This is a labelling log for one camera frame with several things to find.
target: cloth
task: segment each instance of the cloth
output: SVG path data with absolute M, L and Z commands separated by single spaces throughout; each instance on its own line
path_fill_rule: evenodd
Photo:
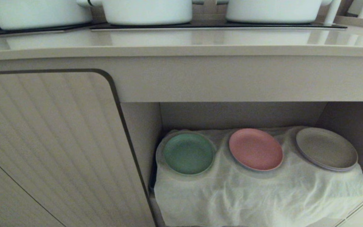
M 239 164 L 229 150 L 234 130 L 172 131 L 157 149 L 155 197 L 167 226 L 305 227 L 324 217 L 346 218 L 363 195 L 357 164 L 346 172 L 311 164 L 296 147 L 305 127 L 261 129 L 282 146 L 284 160 L 269 172 Z M 216 147 L 213 165 L 204 173 L 184 176 L 164 161 L 163 147 L 180 133 L 198 133 Z

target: green plate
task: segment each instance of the green plate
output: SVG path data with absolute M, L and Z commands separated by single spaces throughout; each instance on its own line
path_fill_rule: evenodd
M 195 175 L 209 169 L 214 160 L 211 142 L 197 134 L 184 133 L 171 138 L 163 149 L 168 166 L 186 175 Z

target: plate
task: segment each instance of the plate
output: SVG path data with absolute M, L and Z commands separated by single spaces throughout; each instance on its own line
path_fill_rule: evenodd
M 215 152 L 207 138 L 184 133 L 171 138 L 165 144 L 163 155 L 172 170 L 180 174 L 196 175 L 211 167 Z
M 284 158 L 278 141 L 253 128 L 240 129 L 232 134 L 229 148 L 240 164 L 255 171 L 271 171 L 279 167 Z
M 297 145 L 307 160 L 331 171 L 348 171 L 358 162 L 354 146 L 341 135 L 326 129 L 302 129 L 297 134 Z

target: pink plate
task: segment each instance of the pink plate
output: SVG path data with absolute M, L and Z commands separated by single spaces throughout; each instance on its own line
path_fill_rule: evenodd
M 253 128 L 236 131 L 229 139 L 235 159 L 255 171 L 271 171 L 284 158 L 281 145 L 270 134 Z

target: ribbed cabinet door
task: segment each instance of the ribbed cabinet door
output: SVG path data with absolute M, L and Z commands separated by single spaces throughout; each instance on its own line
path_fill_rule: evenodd
M 0 166 L 66 227 L 154 226 L 97 73 L 0 75 Z
M 0 168 L 0 227 L 64 227 Z

